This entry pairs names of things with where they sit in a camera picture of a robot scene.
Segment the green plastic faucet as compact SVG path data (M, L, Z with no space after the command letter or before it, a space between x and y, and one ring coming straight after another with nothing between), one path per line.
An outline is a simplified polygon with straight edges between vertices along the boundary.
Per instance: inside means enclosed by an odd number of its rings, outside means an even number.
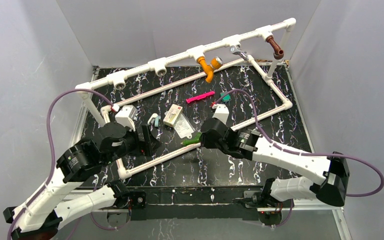
M188 145L193 145L193 144L200 143L201 142L201 140L200 140L201 135L202 135L201 132L197 132L191 138L187 138L186 140L182 141L181 145L185 147L185 146L188 146Z

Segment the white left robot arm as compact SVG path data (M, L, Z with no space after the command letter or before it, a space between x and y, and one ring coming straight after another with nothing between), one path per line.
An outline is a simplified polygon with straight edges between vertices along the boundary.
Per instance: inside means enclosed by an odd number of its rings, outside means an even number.
M23 204L3 211L10 224L7 238L49 240L66 224L92 211L129 205L131 195L120 179L75 200L64 202L64 198L115 158L150 157L160 146L147 125L138 132L116 122L100 127L59 158L52 157L52 170L44 183Z

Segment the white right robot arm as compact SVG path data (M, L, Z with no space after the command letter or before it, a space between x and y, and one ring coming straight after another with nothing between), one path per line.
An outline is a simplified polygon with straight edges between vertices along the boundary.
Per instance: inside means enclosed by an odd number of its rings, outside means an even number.
M350 171L340 153L317 156L278 142L269 142L251 129L233 130L217 118L208 118L200 129L201 146L218 149L236 159L271 164L299 175L290 179L267 180L262 202L275 207L290 199L317 199L324 204L343 207Z

